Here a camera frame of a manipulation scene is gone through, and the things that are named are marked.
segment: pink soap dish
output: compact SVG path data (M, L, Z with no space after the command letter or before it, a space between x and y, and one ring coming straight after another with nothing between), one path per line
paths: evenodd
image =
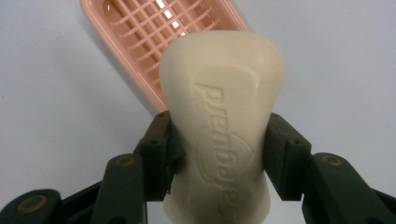
M208 30L247 31L230 0L80 0L93 27L158 111L158 67L169 43Z

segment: white soap bar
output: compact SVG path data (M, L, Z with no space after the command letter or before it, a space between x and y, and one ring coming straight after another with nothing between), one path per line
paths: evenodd
M283 82L276 47L243 32L186 35L164 53L160 79L186 151L166 215L176 224L262 223L262 142Z

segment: embossed logo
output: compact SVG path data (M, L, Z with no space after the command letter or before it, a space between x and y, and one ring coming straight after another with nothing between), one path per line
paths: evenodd
M253 150L237 133L238 130L232 130L224 104L224 90L203 84L195 86L205 99L209 117L195 148L196 164L202 179L214 183L221 190L219 214L237 220L240 212L235 178L250 163Z

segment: bolt hole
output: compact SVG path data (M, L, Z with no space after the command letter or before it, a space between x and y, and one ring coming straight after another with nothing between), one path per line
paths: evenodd
M116 164L119 166L128 166L134 163L134 157L132 156L123 156L116 160Z
M107 222L107 224L125 224L125 223L126 223L125 217L113 217Z
M376 217L367 217L366 223L367 224L384 224L385 222L381 221L379 218L376 218Z
M34 212L44 206L48 201L48 197L44 195L35 195L28 199L25 199L18 205L18 211L26 214Z
M334 156L330 156L330 155L329 156L323 156L322 160L324 162L329 163L330 165L333 165L333 166L339 166L339 165L342 164L342 162L338 158L336 158Z

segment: grid pattern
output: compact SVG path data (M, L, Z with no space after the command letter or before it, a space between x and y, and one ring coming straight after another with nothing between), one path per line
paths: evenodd
M119 31L116 35L155 86L160 87L161 56L173 39L192 32L219 29L219 18L204 1L113 1L121 19L111 22L110 26Z

